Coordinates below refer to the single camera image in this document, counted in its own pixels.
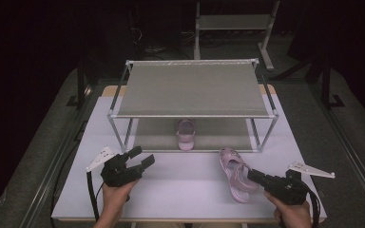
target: person's arm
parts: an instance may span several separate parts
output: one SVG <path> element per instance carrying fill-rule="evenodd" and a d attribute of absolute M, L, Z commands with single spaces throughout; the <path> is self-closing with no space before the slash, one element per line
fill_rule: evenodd
<path fill-rule="evenodd" d="M 123 213 L 124 203 L 133 186 L 139 180 L 122 187 L 108 187 L 103 184 L 103 212 L 94 228 L 113 228 Z"/>
<path fill-rule="evenodd" d="M 287 205 L 268 192 L 265 192 L 264 195 L 277 206 L 274 217 L 278 222 L 283 219 L 287 228 L 311 227 L 310 204 L 307 200 L 302 205 Z"/>

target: gray carpet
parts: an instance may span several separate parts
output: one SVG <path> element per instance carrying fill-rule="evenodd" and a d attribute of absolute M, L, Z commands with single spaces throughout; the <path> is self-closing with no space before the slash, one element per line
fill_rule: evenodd
<path fill-rule="evenodd" d="M 290 36 L 275 35 L 271 38 L 268 51 L 275 66 L 269 72 L 264 65 L 259 70 L 266 78 L 278 75 L 298 61 L 288 57 L 286 51 L 291 43 Z M 257 40 L 259 36 L 238 35 L 219 47 L 202 47 L 202 59 L 243 59 L 260 58 Z M 193 48 L 182 51 L 190 58 Z M 157 54 L 164 59 L 185 59 L 179 52 Z M 146 60 L 159 60 L 158 57 L 146 57 Z M 331 92 L 340 97 L 344 107 L 335 107 L 327 111 L 318 99 L 320 82 L 315 85 L 304 83 L 302 77 L 307 68 L 293 74 L 284 81 L 268 81 L 273 85 L 293 130 L 298 147 L 306 163 L 322 170 L 336 172 L 334 180 L 313 178 L 328 218 L 320 224 L 323 228 L 365 227 L 365 189 L 349 161 L 346 149 L 332 127 L 330 118 L 337 119 L 341 129 L 351 142 L 359 158 L 365 165 L 365 110 L 349 90 L 345 80 L 332 72 Z M 97 97 L 112 80 L 102 80 L 93 86 L 82 110 L 67 106 L 68 99 L 76 95 L 76 73 L 72 72 L 65 81 L 55 102 L 36 132 L 28 151 L 13 174 L 7 188 L 6 200 L 0 206 L 0 227 L 51 227 L 51 199 L 57 200 L 71 167 L 78 140 L 83 134 L 83 125 L 94 107 Z M 59 164 L 52 170 L 52 161 Z M 56 193 L 54 184 L 59 176 Z M 86 191 L 75 186 L 75 191 Z M 28 209 L 36 200 L 41 203 L 37 208 Z M 93 222 L 54 221 L 55 227 L 91 227 Z M 276 224 L 259 224 L 250 227 L 272 228 Z"/>

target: white table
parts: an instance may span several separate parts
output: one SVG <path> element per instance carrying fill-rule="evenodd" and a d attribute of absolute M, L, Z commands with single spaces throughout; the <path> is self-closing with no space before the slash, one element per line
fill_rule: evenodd
<path fill-rule="evenodd" d="M 303 162 L 297 143 L 286 120 L 278 96 L 272 94 L 279 112 L 279 120 L 262 153 L 240 153 L 252 167 L 269 175 L 284 177 L 288 164 Z M 108 145 L 121 151 L 106 114 L 112 97 L 100 97 L 90 116 L 77 155 L 69 171 L 67 182 L 58 199 L 52 217 L 60 220 L 93 220 L 86 167 Z M 126 129 L 127 120 L 116 120 L 120 129 Z M 129 165 L 138 164 L 149 154 L 134 158 Z M 144 177 L 130 194 L 125 204 L 123 221 L 175 222 L 240 222 L 273 223 L 275 206 L 263 195 L 262 187 L 250 203 L 233 200 L 227 178 L 219 162 L 219 153 L 154 153 L 156 162 L 147 168 Z M 92 171 L 95 190 L 102 183 L 102 166 Z M 311 190 L 316 192 L 310 176 L 302 175 Z M 101 211 L 102 197 L 98 207 Z M 320 220 L 327 217 L 321 205 Z"/>

